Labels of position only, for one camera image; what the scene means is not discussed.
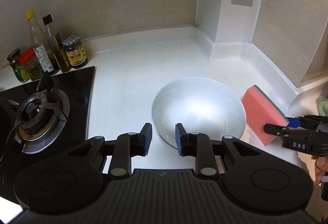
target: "human hand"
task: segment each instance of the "human hand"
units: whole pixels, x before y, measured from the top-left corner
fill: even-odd
[[[314,164],[314,172],[315,172],[315,185],[319,185],[322,180],[322,172],[323,171],[328,171],[328,161],[327,157],[317,157],[317,156],[312,156],[311,159],[315,160]]]

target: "bowl rim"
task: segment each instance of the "bowl rim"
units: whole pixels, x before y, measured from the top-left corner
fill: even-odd
[[[242,110],[243,110],[243,116],[244,116],[244,119],[245,119],[245,127],[244,127],[244,130],[243,130],[243,132],[242,132],[242,134],[241,134],[241,136],[240,136],[239,138],[236,137],[236,138],[240,139],[240,138],[242,137],[243,133],[245,132],[246,125],[247,125],[247,121],[246,121],[246,111],[245,111],[245,107],[244,107],[244,105],[243,105],[241,99],[235,94],[235,92],[234,92],[232,89],[230,89],[228,86],[224,85],[223,83],[221,83],[221,82],[219,82],[219,81],[217,81],[217,80],[213,80],[213,79],[211,79],[211,78],[201,77],[201,76],[188,76],[188,77],[181,77],[181,78],[177,78],[177,79],[175,79],[175,80],[171,80],[170,82],[168,82],[167,84],[165,84],[162,88],[160,88],[160,89],[158,90],[158,92],[156,93],[156,95],[155,95],[155,97],[154,97],[154,99],[153,99],[153,101],[152,101],[152,103],[151,103],[151,110],[150,110],[151,122],[154,124],[155,130],[156,130],[156,133],[157,133],[157,135],[161,138],[161,140],[163,140],[166,144],[168,144],[169,146],[171,146],[171,147],[173,147],[173,148],[176,149],[176,147],[174,147],[173,145],[171,145],[169,142],[167,142],[167,141],[166,141],[166,140],[160,135],[160,133],[159,133],[159,131],[157,130],[157,127],[156,127],[156,125],[155,125],[155,123],[154,123],[154,119],[153,119],[153,107],[154,107],[155,99],[157,98],[157,96],[158,96],[158,94],[161,92],[161,90],[164,89],[167,85],[169,85],[169,84],[171,84],[171,83],[173,83],[173,82],[175,82],[175,81],[178,81],[178,80],[189,79],[189,78],[205,79],[205,80],[211,80],[211,81],[217,82],[217,83],[219,83],[220,85],[223,85],[223,87],[225,87],[225,88],[227,88],[228,90],[230,90],[230,91],[232,92],[232,94],[237,98],[237,100],[240,101],[240,104],[241,104],[241,107],[242,107]]]

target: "black bottle cap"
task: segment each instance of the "black bottle cap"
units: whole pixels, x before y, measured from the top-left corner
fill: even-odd
[[[52,22],[51,14],[44,16],[42,19],[44,25],[47,25]]]
[[[7,56],[7,60],[10,61],[13,57],[19,56],[19,55],[20,55],[20,49],[17,48]]]

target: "green cloth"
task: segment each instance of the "green cloth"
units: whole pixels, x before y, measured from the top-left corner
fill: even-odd
[[[328,117],[328,98],[320,96],[318,99],[318,112],[320,116]]]

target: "pink sponge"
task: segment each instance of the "pink sponge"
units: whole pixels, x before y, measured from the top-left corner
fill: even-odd
[[[242,103],[246,111],[246,122],[264,146],[276,138],[264,132],[266,123],[286,126],[289,121],[277,106],[256,85],[247,89]]]

